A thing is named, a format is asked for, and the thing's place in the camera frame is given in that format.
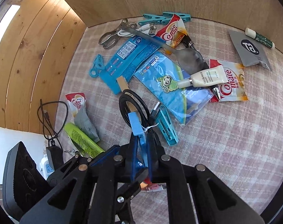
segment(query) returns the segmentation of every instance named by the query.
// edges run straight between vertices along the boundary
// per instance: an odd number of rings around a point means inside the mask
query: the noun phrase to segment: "spoon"
[[[122,25],[122,29],[134,35],[140,36],[143,39],[150,40],[153,44],[172,52],[177,57],[180,67],[184,69],[189,75],[203,70],[205,62],[202,55],[195,49],[174,49],[169,45],[163,43],[162,41],[154,39],[153,37],[135,29],[129,28],[126,25]]]

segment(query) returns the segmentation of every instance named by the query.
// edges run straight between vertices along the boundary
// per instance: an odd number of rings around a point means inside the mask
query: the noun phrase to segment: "checkered fabric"
[[[138,22],[142,18],[129,19]],[[102,140],[99,145],[108,149],[114,144],[127,144],[131,130],[119,111],[119,96],[105,83],[91,78],[89,70],[97,54],[106,63],[126,41],[121,38],[110,50],[98,45],[100,36],[120,24],[120,20],[87,28],[75,51],[66,74],[60,100],[65,94],[84,92],[87,114]],[[241,63],[228,34],[230,26],[194,18],[185,23],[190,37],[204,59],[220,59]],[[160,139],[167,154],[181,163],[194,166],[202,163],[228,185],[257,213],[261,213],[277,192],[283,180],[283,54],[264,47],[274,71],[261,66],[245,69],[247,102],[208,103],[186,126],[173,124],[178,134],[177,146],[169,147]],[[135,78],[129,87],[139,94],[149,109],[157,100]],[[65,116],[59,105],[56,128]],[[65,150],[73,148],[65,132],[60,134]],[[65,160],[71,156],[65,154]],[[168,223],[166,191],[140,193],[132,200],[136,223]]]

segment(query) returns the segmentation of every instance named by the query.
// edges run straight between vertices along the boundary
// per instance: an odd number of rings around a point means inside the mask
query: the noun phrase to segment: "spoon handle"
[[[162,48],[172,52],[173,54],[177,54],[177,50],[176,49],[170,47],[166,43],[161,42],[160,40],[154,39],[153,37],[140,32],[140,31],[137,31],[135,29],[129,28],[126,25],[122,25],[122,30],[125,30],[125,31],[127,31],[127,32],[129,32],[131,34],[134,34],[134,35],[137,35],[139,37],[142,37],[143,39],[150,40],[153,44],[155,44],[157,46],[160,46],[160,47],[162,47]]]

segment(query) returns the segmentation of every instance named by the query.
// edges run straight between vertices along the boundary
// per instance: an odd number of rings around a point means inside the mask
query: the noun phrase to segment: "white cap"
[[[245,34],[253,39],[256,38],[256,32],[249,28],[245,29]]]
[[[184,80],[178,81],[178,88],[183,88],[183,87],[190,87],[192,86],[192,80],[191,78],[186,78]]]

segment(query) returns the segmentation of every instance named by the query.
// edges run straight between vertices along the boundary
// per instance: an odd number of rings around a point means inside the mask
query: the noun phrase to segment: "blue tissue packet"
[[[117,78],[123,76],[129,82],[139,65],[158,48],[150,41],[134,36],[121,46],[99,76],[114,94],[118,94],[121,89]]]
[[[187,124],[213,97],[206,87],[179,89],[177,81],[190,75],[159,51],[151,55],[134,76],[167,107],[181,125]]]

